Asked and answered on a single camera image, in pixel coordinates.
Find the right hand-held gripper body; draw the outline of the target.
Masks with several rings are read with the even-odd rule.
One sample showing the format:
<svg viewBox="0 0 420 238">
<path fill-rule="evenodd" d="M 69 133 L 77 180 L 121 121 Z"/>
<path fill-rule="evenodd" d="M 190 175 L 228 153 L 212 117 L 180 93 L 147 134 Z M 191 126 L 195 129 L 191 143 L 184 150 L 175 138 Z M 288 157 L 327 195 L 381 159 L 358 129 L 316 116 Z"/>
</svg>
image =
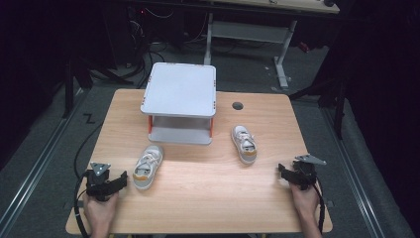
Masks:
<svg viewBox="0 0 420 238">
<path fill-rule="evenodd" d="M 296 184 L 300 186 L 301 190 L 307 189 L 316 182 L 316 165 L 326 166 L 327 162 L 310 154 L 295 157 L 292 167 L 298 175 Z"/>
</svg>

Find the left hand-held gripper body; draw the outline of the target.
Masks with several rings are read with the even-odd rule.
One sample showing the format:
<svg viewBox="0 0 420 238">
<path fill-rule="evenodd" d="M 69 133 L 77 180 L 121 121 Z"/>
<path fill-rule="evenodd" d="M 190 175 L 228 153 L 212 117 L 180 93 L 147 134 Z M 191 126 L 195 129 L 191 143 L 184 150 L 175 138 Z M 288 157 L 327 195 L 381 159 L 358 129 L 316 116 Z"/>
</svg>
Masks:
<svg viewBox="0 0 420 238">
<path fill-rule="evenodd" d="M 91 169 L 87 171 L 86 193 L 98 201 L 108 201 L 108 178 L 110 164 L 90 163 Z"/>
</svg>

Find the small white sneaker orange heel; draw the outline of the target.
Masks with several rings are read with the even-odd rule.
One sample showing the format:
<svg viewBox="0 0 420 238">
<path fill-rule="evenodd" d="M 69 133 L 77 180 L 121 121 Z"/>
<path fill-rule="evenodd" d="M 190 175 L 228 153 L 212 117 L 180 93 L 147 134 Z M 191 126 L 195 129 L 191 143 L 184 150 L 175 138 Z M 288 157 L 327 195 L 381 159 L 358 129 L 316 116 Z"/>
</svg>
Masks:
<svg viewBox="0 0 420 238">
<path fill-rule="evenodd" d="M 145 148 L 133 170 L 133 182 L 137 189 L 149 189 L 163 159 L 163 148 L 149 145 Z"/>
<path fill-rule="evenodd" d="M 258 154 L 254 136 L 242 125 L 235 126 L 232 129 L 231 136 L 238 150 L 241 162 L 246 165 L 252 164 L 256 160 Z"/>
</svg>

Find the white two-tier shoe rack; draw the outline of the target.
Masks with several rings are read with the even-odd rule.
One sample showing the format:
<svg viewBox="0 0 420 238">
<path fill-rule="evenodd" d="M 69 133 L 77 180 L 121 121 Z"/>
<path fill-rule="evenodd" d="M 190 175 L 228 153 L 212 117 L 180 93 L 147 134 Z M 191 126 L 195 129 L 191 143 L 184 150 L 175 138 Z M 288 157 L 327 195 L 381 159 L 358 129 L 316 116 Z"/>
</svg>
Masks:
<svg viewBox="0 0 420 238">
<path fill-rule="evenodd" d="M 216 68 L 157 62 L 141 107 L 154 142 L 209 145 L 216 114 Z"/>
</svg>

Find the person's right hand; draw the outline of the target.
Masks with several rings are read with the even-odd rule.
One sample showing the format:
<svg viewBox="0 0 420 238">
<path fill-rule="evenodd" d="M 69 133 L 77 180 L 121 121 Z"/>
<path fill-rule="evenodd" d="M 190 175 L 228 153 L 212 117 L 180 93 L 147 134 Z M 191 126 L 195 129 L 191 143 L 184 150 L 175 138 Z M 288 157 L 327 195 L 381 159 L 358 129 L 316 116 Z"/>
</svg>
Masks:
<svg viewBox="0 0 420 238">
<path fill-rule="evenodd" d="M 316 220 L 316 209 L 319 204 L 319 196 L 313 187 L 301 190 L 296 184 L 291 184 L 290 189 L 297 214 L 301 220 Z"/>
</svg>

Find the person's left hand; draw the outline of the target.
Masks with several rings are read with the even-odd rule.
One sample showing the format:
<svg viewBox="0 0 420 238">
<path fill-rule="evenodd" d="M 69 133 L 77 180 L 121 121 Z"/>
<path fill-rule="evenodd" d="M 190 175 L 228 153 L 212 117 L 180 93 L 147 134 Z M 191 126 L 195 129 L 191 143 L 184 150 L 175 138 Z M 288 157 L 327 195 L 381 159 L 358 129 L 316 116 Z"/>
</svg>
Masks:
<svg viewBox="0 0 420 238">
<path fill-rule="evenodd" d="M 93 231 L 109 231 L 115 213 L 119 193 L 112 194 L 107 201 L 98 201 L 87 194 L 83 195 L 83 209 Z"/>
</svg>

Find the black metal stand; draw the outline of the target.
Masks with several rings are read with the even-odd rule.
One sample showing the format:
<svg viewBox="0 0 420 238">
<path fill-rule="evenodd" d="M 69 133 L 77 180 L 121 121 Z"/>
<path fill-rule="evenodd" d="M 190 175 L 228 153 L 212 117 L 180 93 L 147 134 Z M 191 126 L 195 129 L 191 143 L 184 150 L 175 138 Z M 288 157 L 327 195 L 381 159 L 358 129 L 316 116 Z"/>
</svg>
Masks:
<svg viewBox="0 0 420 238">
<path fill-rule="evenodd" d="M 347 79 L 345 77 L 331 78 L 292 93 L 289 95 L 289 99 L 296 100 L 304 95 L 319 94 L 320 97 L 318 99 L 318 105 L 320 107 L 333 106 L 335 108 L 333 129 L 336 136 L 342 140 L 342 123 L 344 117 L 346 87 Z"/>
<path fill-rule="evenodd" d="M 73 81 L 76 80 L 81 89 L 91 89 L 93 79 L 90 70 L 96 70 L 112 82 L 120 84 L 131 84 L 131 81 L 124 79 L 100 64 L 82 57 L 70 58 L 65 65 L 64 80 L 64 113 L 63 118 L 68 118 L 74 107 Z"/>
</svg>

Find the metal floor rail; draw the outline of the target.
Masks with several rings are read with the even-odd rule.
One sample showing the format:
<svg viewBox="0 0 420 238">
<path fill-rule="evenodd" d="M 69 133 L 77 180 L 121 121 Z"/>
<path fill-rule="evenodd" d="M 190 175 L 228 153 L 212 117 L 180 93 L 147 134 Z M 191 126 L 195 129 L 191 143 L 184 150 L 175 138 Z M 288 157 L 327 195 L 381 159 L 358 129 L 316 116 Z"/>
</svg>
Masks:
<svg viewBox="0 0 420 238">
<path fill-rule="evenodd" d="M 344 142 L 337 136 L 334 129 L 332 113 L 329 109 L 320 109 L 321 114 L 327 124 L 328 130 L 339 150 L 339 158 L 344 169 L 345 177 L 350 185 L 352 194 L 356 200 L 359 211 L 367 226 L 371 238 L 385 238 L 382 227 L 380 226 L 376 214 L 373 210 L 368 194 L 366 193 L 361 180 L 351 161 L 348 150 Z"/>
<path fill-rule="evenodd" d="M 88 89 L 77 89 L 74 106 L 64 112 L 64 93 L 36 120 L 6 168 L 0 172 L 0 238 L 6 238 L 52 160 L 75 110 Z"/>
</svg>

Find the wooden desk with white frame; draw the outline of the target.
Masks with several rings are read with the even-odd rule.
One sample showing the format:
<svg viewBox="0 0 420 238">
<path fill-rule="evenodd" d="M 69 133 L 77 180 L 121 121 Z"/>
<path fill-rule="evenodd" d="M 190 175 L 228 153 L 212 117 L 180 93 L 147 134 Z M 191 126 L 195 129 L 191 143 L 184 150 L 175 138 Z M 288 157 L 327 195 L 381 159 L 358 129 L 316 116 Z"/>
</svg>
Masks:
<svg viewBox="0 0 420 238">
<path fill-rule="evenodd" d="M 245 7 L 251 11 L 273 10 L 286 13 L 338 15 L 340 8 L 327 7 L 324 0 L 204 0 L 210 7 L 232 7 L 232 11 L 239 11 Z M 287 27 L 266 26 L 263 24 L 240 23 L 238 20 L 215 21 L 210 13 L 207 19 L 206 53 L 204 63 L 210 64 L 212 59 L 212 39 L 232 39 L 261 43 L 280 44 L 279 55 L 273 58 L 277 79 L 281 89 L 288 88 L 288 77 L 284 73 L 283 61 L 294 35 L 297 20 L 291 20 Z"/>
</svg>

